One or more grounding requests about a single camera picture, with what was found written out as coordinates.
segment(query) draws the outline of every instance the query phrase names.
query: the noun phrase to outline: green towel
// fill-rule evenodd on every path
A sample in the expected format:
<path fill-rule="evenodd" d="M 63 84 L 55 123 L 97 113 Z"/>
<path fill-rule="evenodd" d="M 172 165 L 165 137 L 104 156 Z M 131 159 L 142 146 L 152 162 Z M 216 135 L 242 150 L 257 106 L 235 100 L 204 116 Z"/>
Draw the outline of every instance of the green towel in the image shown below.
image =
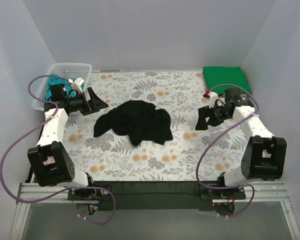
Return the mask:
<path fill-rule="evenodd" d="M 251 93 L 247 78 L 239 66 L 204 66 L 203 74 L 206 87 L 208 89 L 211 89 L 219 84 L 234 84 L 247 90 L 248 93 Z M 213 91 L 218 95 L 221 95 L 224 94 L 225 90 L 228 88 L 231 88 L 231 86 L 221 86 Z"/>

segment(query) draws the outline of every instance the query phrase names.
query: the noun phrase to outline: floral pattern surface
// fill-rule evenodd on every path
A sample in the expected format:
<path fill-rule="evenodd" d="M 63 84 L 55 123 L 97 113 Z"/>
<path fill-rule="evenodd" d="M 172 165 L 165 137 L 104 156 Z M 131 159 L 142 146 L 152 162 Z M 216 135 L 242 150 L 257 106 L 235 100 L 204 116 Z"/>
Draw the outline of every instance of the floral pattern surface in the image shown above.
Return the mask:
<path fill-rule="evenodd" d="M 88 83 L 109 108 L 87 116 L 70 116 L 63 145 L 76 168 L 99 181 L 195 181 L 196 166 L 204 149 L 233 119 L 206 131 L 196 131 L 198 108 L 207 105 L 200 72 L 92 73 Z M 173 140 L 160 145 L 142 141 L 135 147 L 128 136 L 112 130 L 93 137 L 96 120 L 129 100 L 153 103 L 171 117 Z M 231 130 L 207 152 L 199 168 L 202 180 L 241 163 L 246 139 L 239 127 Z"/>

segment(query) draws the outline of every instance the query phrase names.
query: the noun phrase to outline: crumpled black fabric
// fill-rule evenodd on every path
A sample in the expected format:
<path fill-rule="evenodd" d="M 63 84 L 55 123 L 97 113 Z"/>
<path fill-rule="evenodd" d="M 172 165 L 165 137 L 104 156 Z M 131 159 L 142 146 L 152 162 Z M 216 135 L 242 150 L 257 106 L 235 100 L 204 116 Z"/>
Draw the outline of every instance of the crumpled black fabric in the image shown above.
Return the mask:
<path fill-rule="evenodd" d="M 112 129 L 120 136 L 128 135 L 134 146 L 142 140 L 164 145 L 173 139 L 171 119 L 166 110 L 155 108 L 154 104 L 141 100 L 126 101 L 98 118 L 93 136 L 99 137 Z"/>

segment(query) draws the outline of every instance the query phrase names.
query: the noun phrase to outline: plastic basket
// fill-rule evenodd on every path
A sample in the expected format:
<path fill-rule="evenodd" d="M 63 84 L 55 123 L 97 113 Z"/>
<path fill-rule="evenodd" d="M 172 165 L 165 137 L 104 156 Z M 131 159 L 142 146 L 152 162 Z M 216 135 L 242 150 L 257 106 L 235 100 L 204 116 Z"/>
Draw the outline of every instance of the plastic basket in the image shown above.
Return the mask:
<path fill-rule="evenodd" d="M 46 73 L 47 75 L 58 74 L 60 77 L 71 79 L 71 78 L 83 78 L 84 87 L 83 91 L 87 89 L 90 74 L 91 74 L 92 66 L 86 63 L 56 63 L 52 65 L 49 71 Z M 49 78 L 42 80 L 42 83 L 39 85 L 38 91 L 36 93 L 36 97 L 40 99 L 44 99 L 47 94 L 47 84 Z M 44 110 L 44 103 L 38 100 L 33 100 L 32 107 L 35 110 Z"/>

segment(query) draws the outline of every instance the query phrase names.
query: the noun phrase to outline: white backdrop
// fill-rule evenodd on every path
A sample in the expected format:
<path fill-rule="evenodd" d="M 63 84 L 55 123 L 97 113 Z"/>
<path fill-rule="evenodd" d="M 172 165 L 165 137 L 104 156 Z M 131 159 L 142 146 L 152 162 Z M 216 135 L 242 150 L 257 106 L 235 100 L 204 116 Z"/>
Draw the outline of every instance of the white backdrop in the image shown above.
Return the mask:
<path fill-rule="evenodd" d="M 31 107 L 28 83 L 54 63 L 22 0 L 0 1 L 0 160 L 12 142 L 42 122 L 42 112 Z M 28 176 L 27 151 L 38 134 L 21 141 L 6 159 L 4 177 L 14 194 Z M 9 239 L 15 208 L 0 183 L 0 240 Z"/>
<path fill-rule="evenodd" d="M 264 125 L 287 141 L 282 179 L 300 228 L 300 0 L 276 1 L 242 68 Z"/>
<path fill-rule="evenodd" d="M 240 66 L 275 0 L 23 0 L 57 62 Z"/>

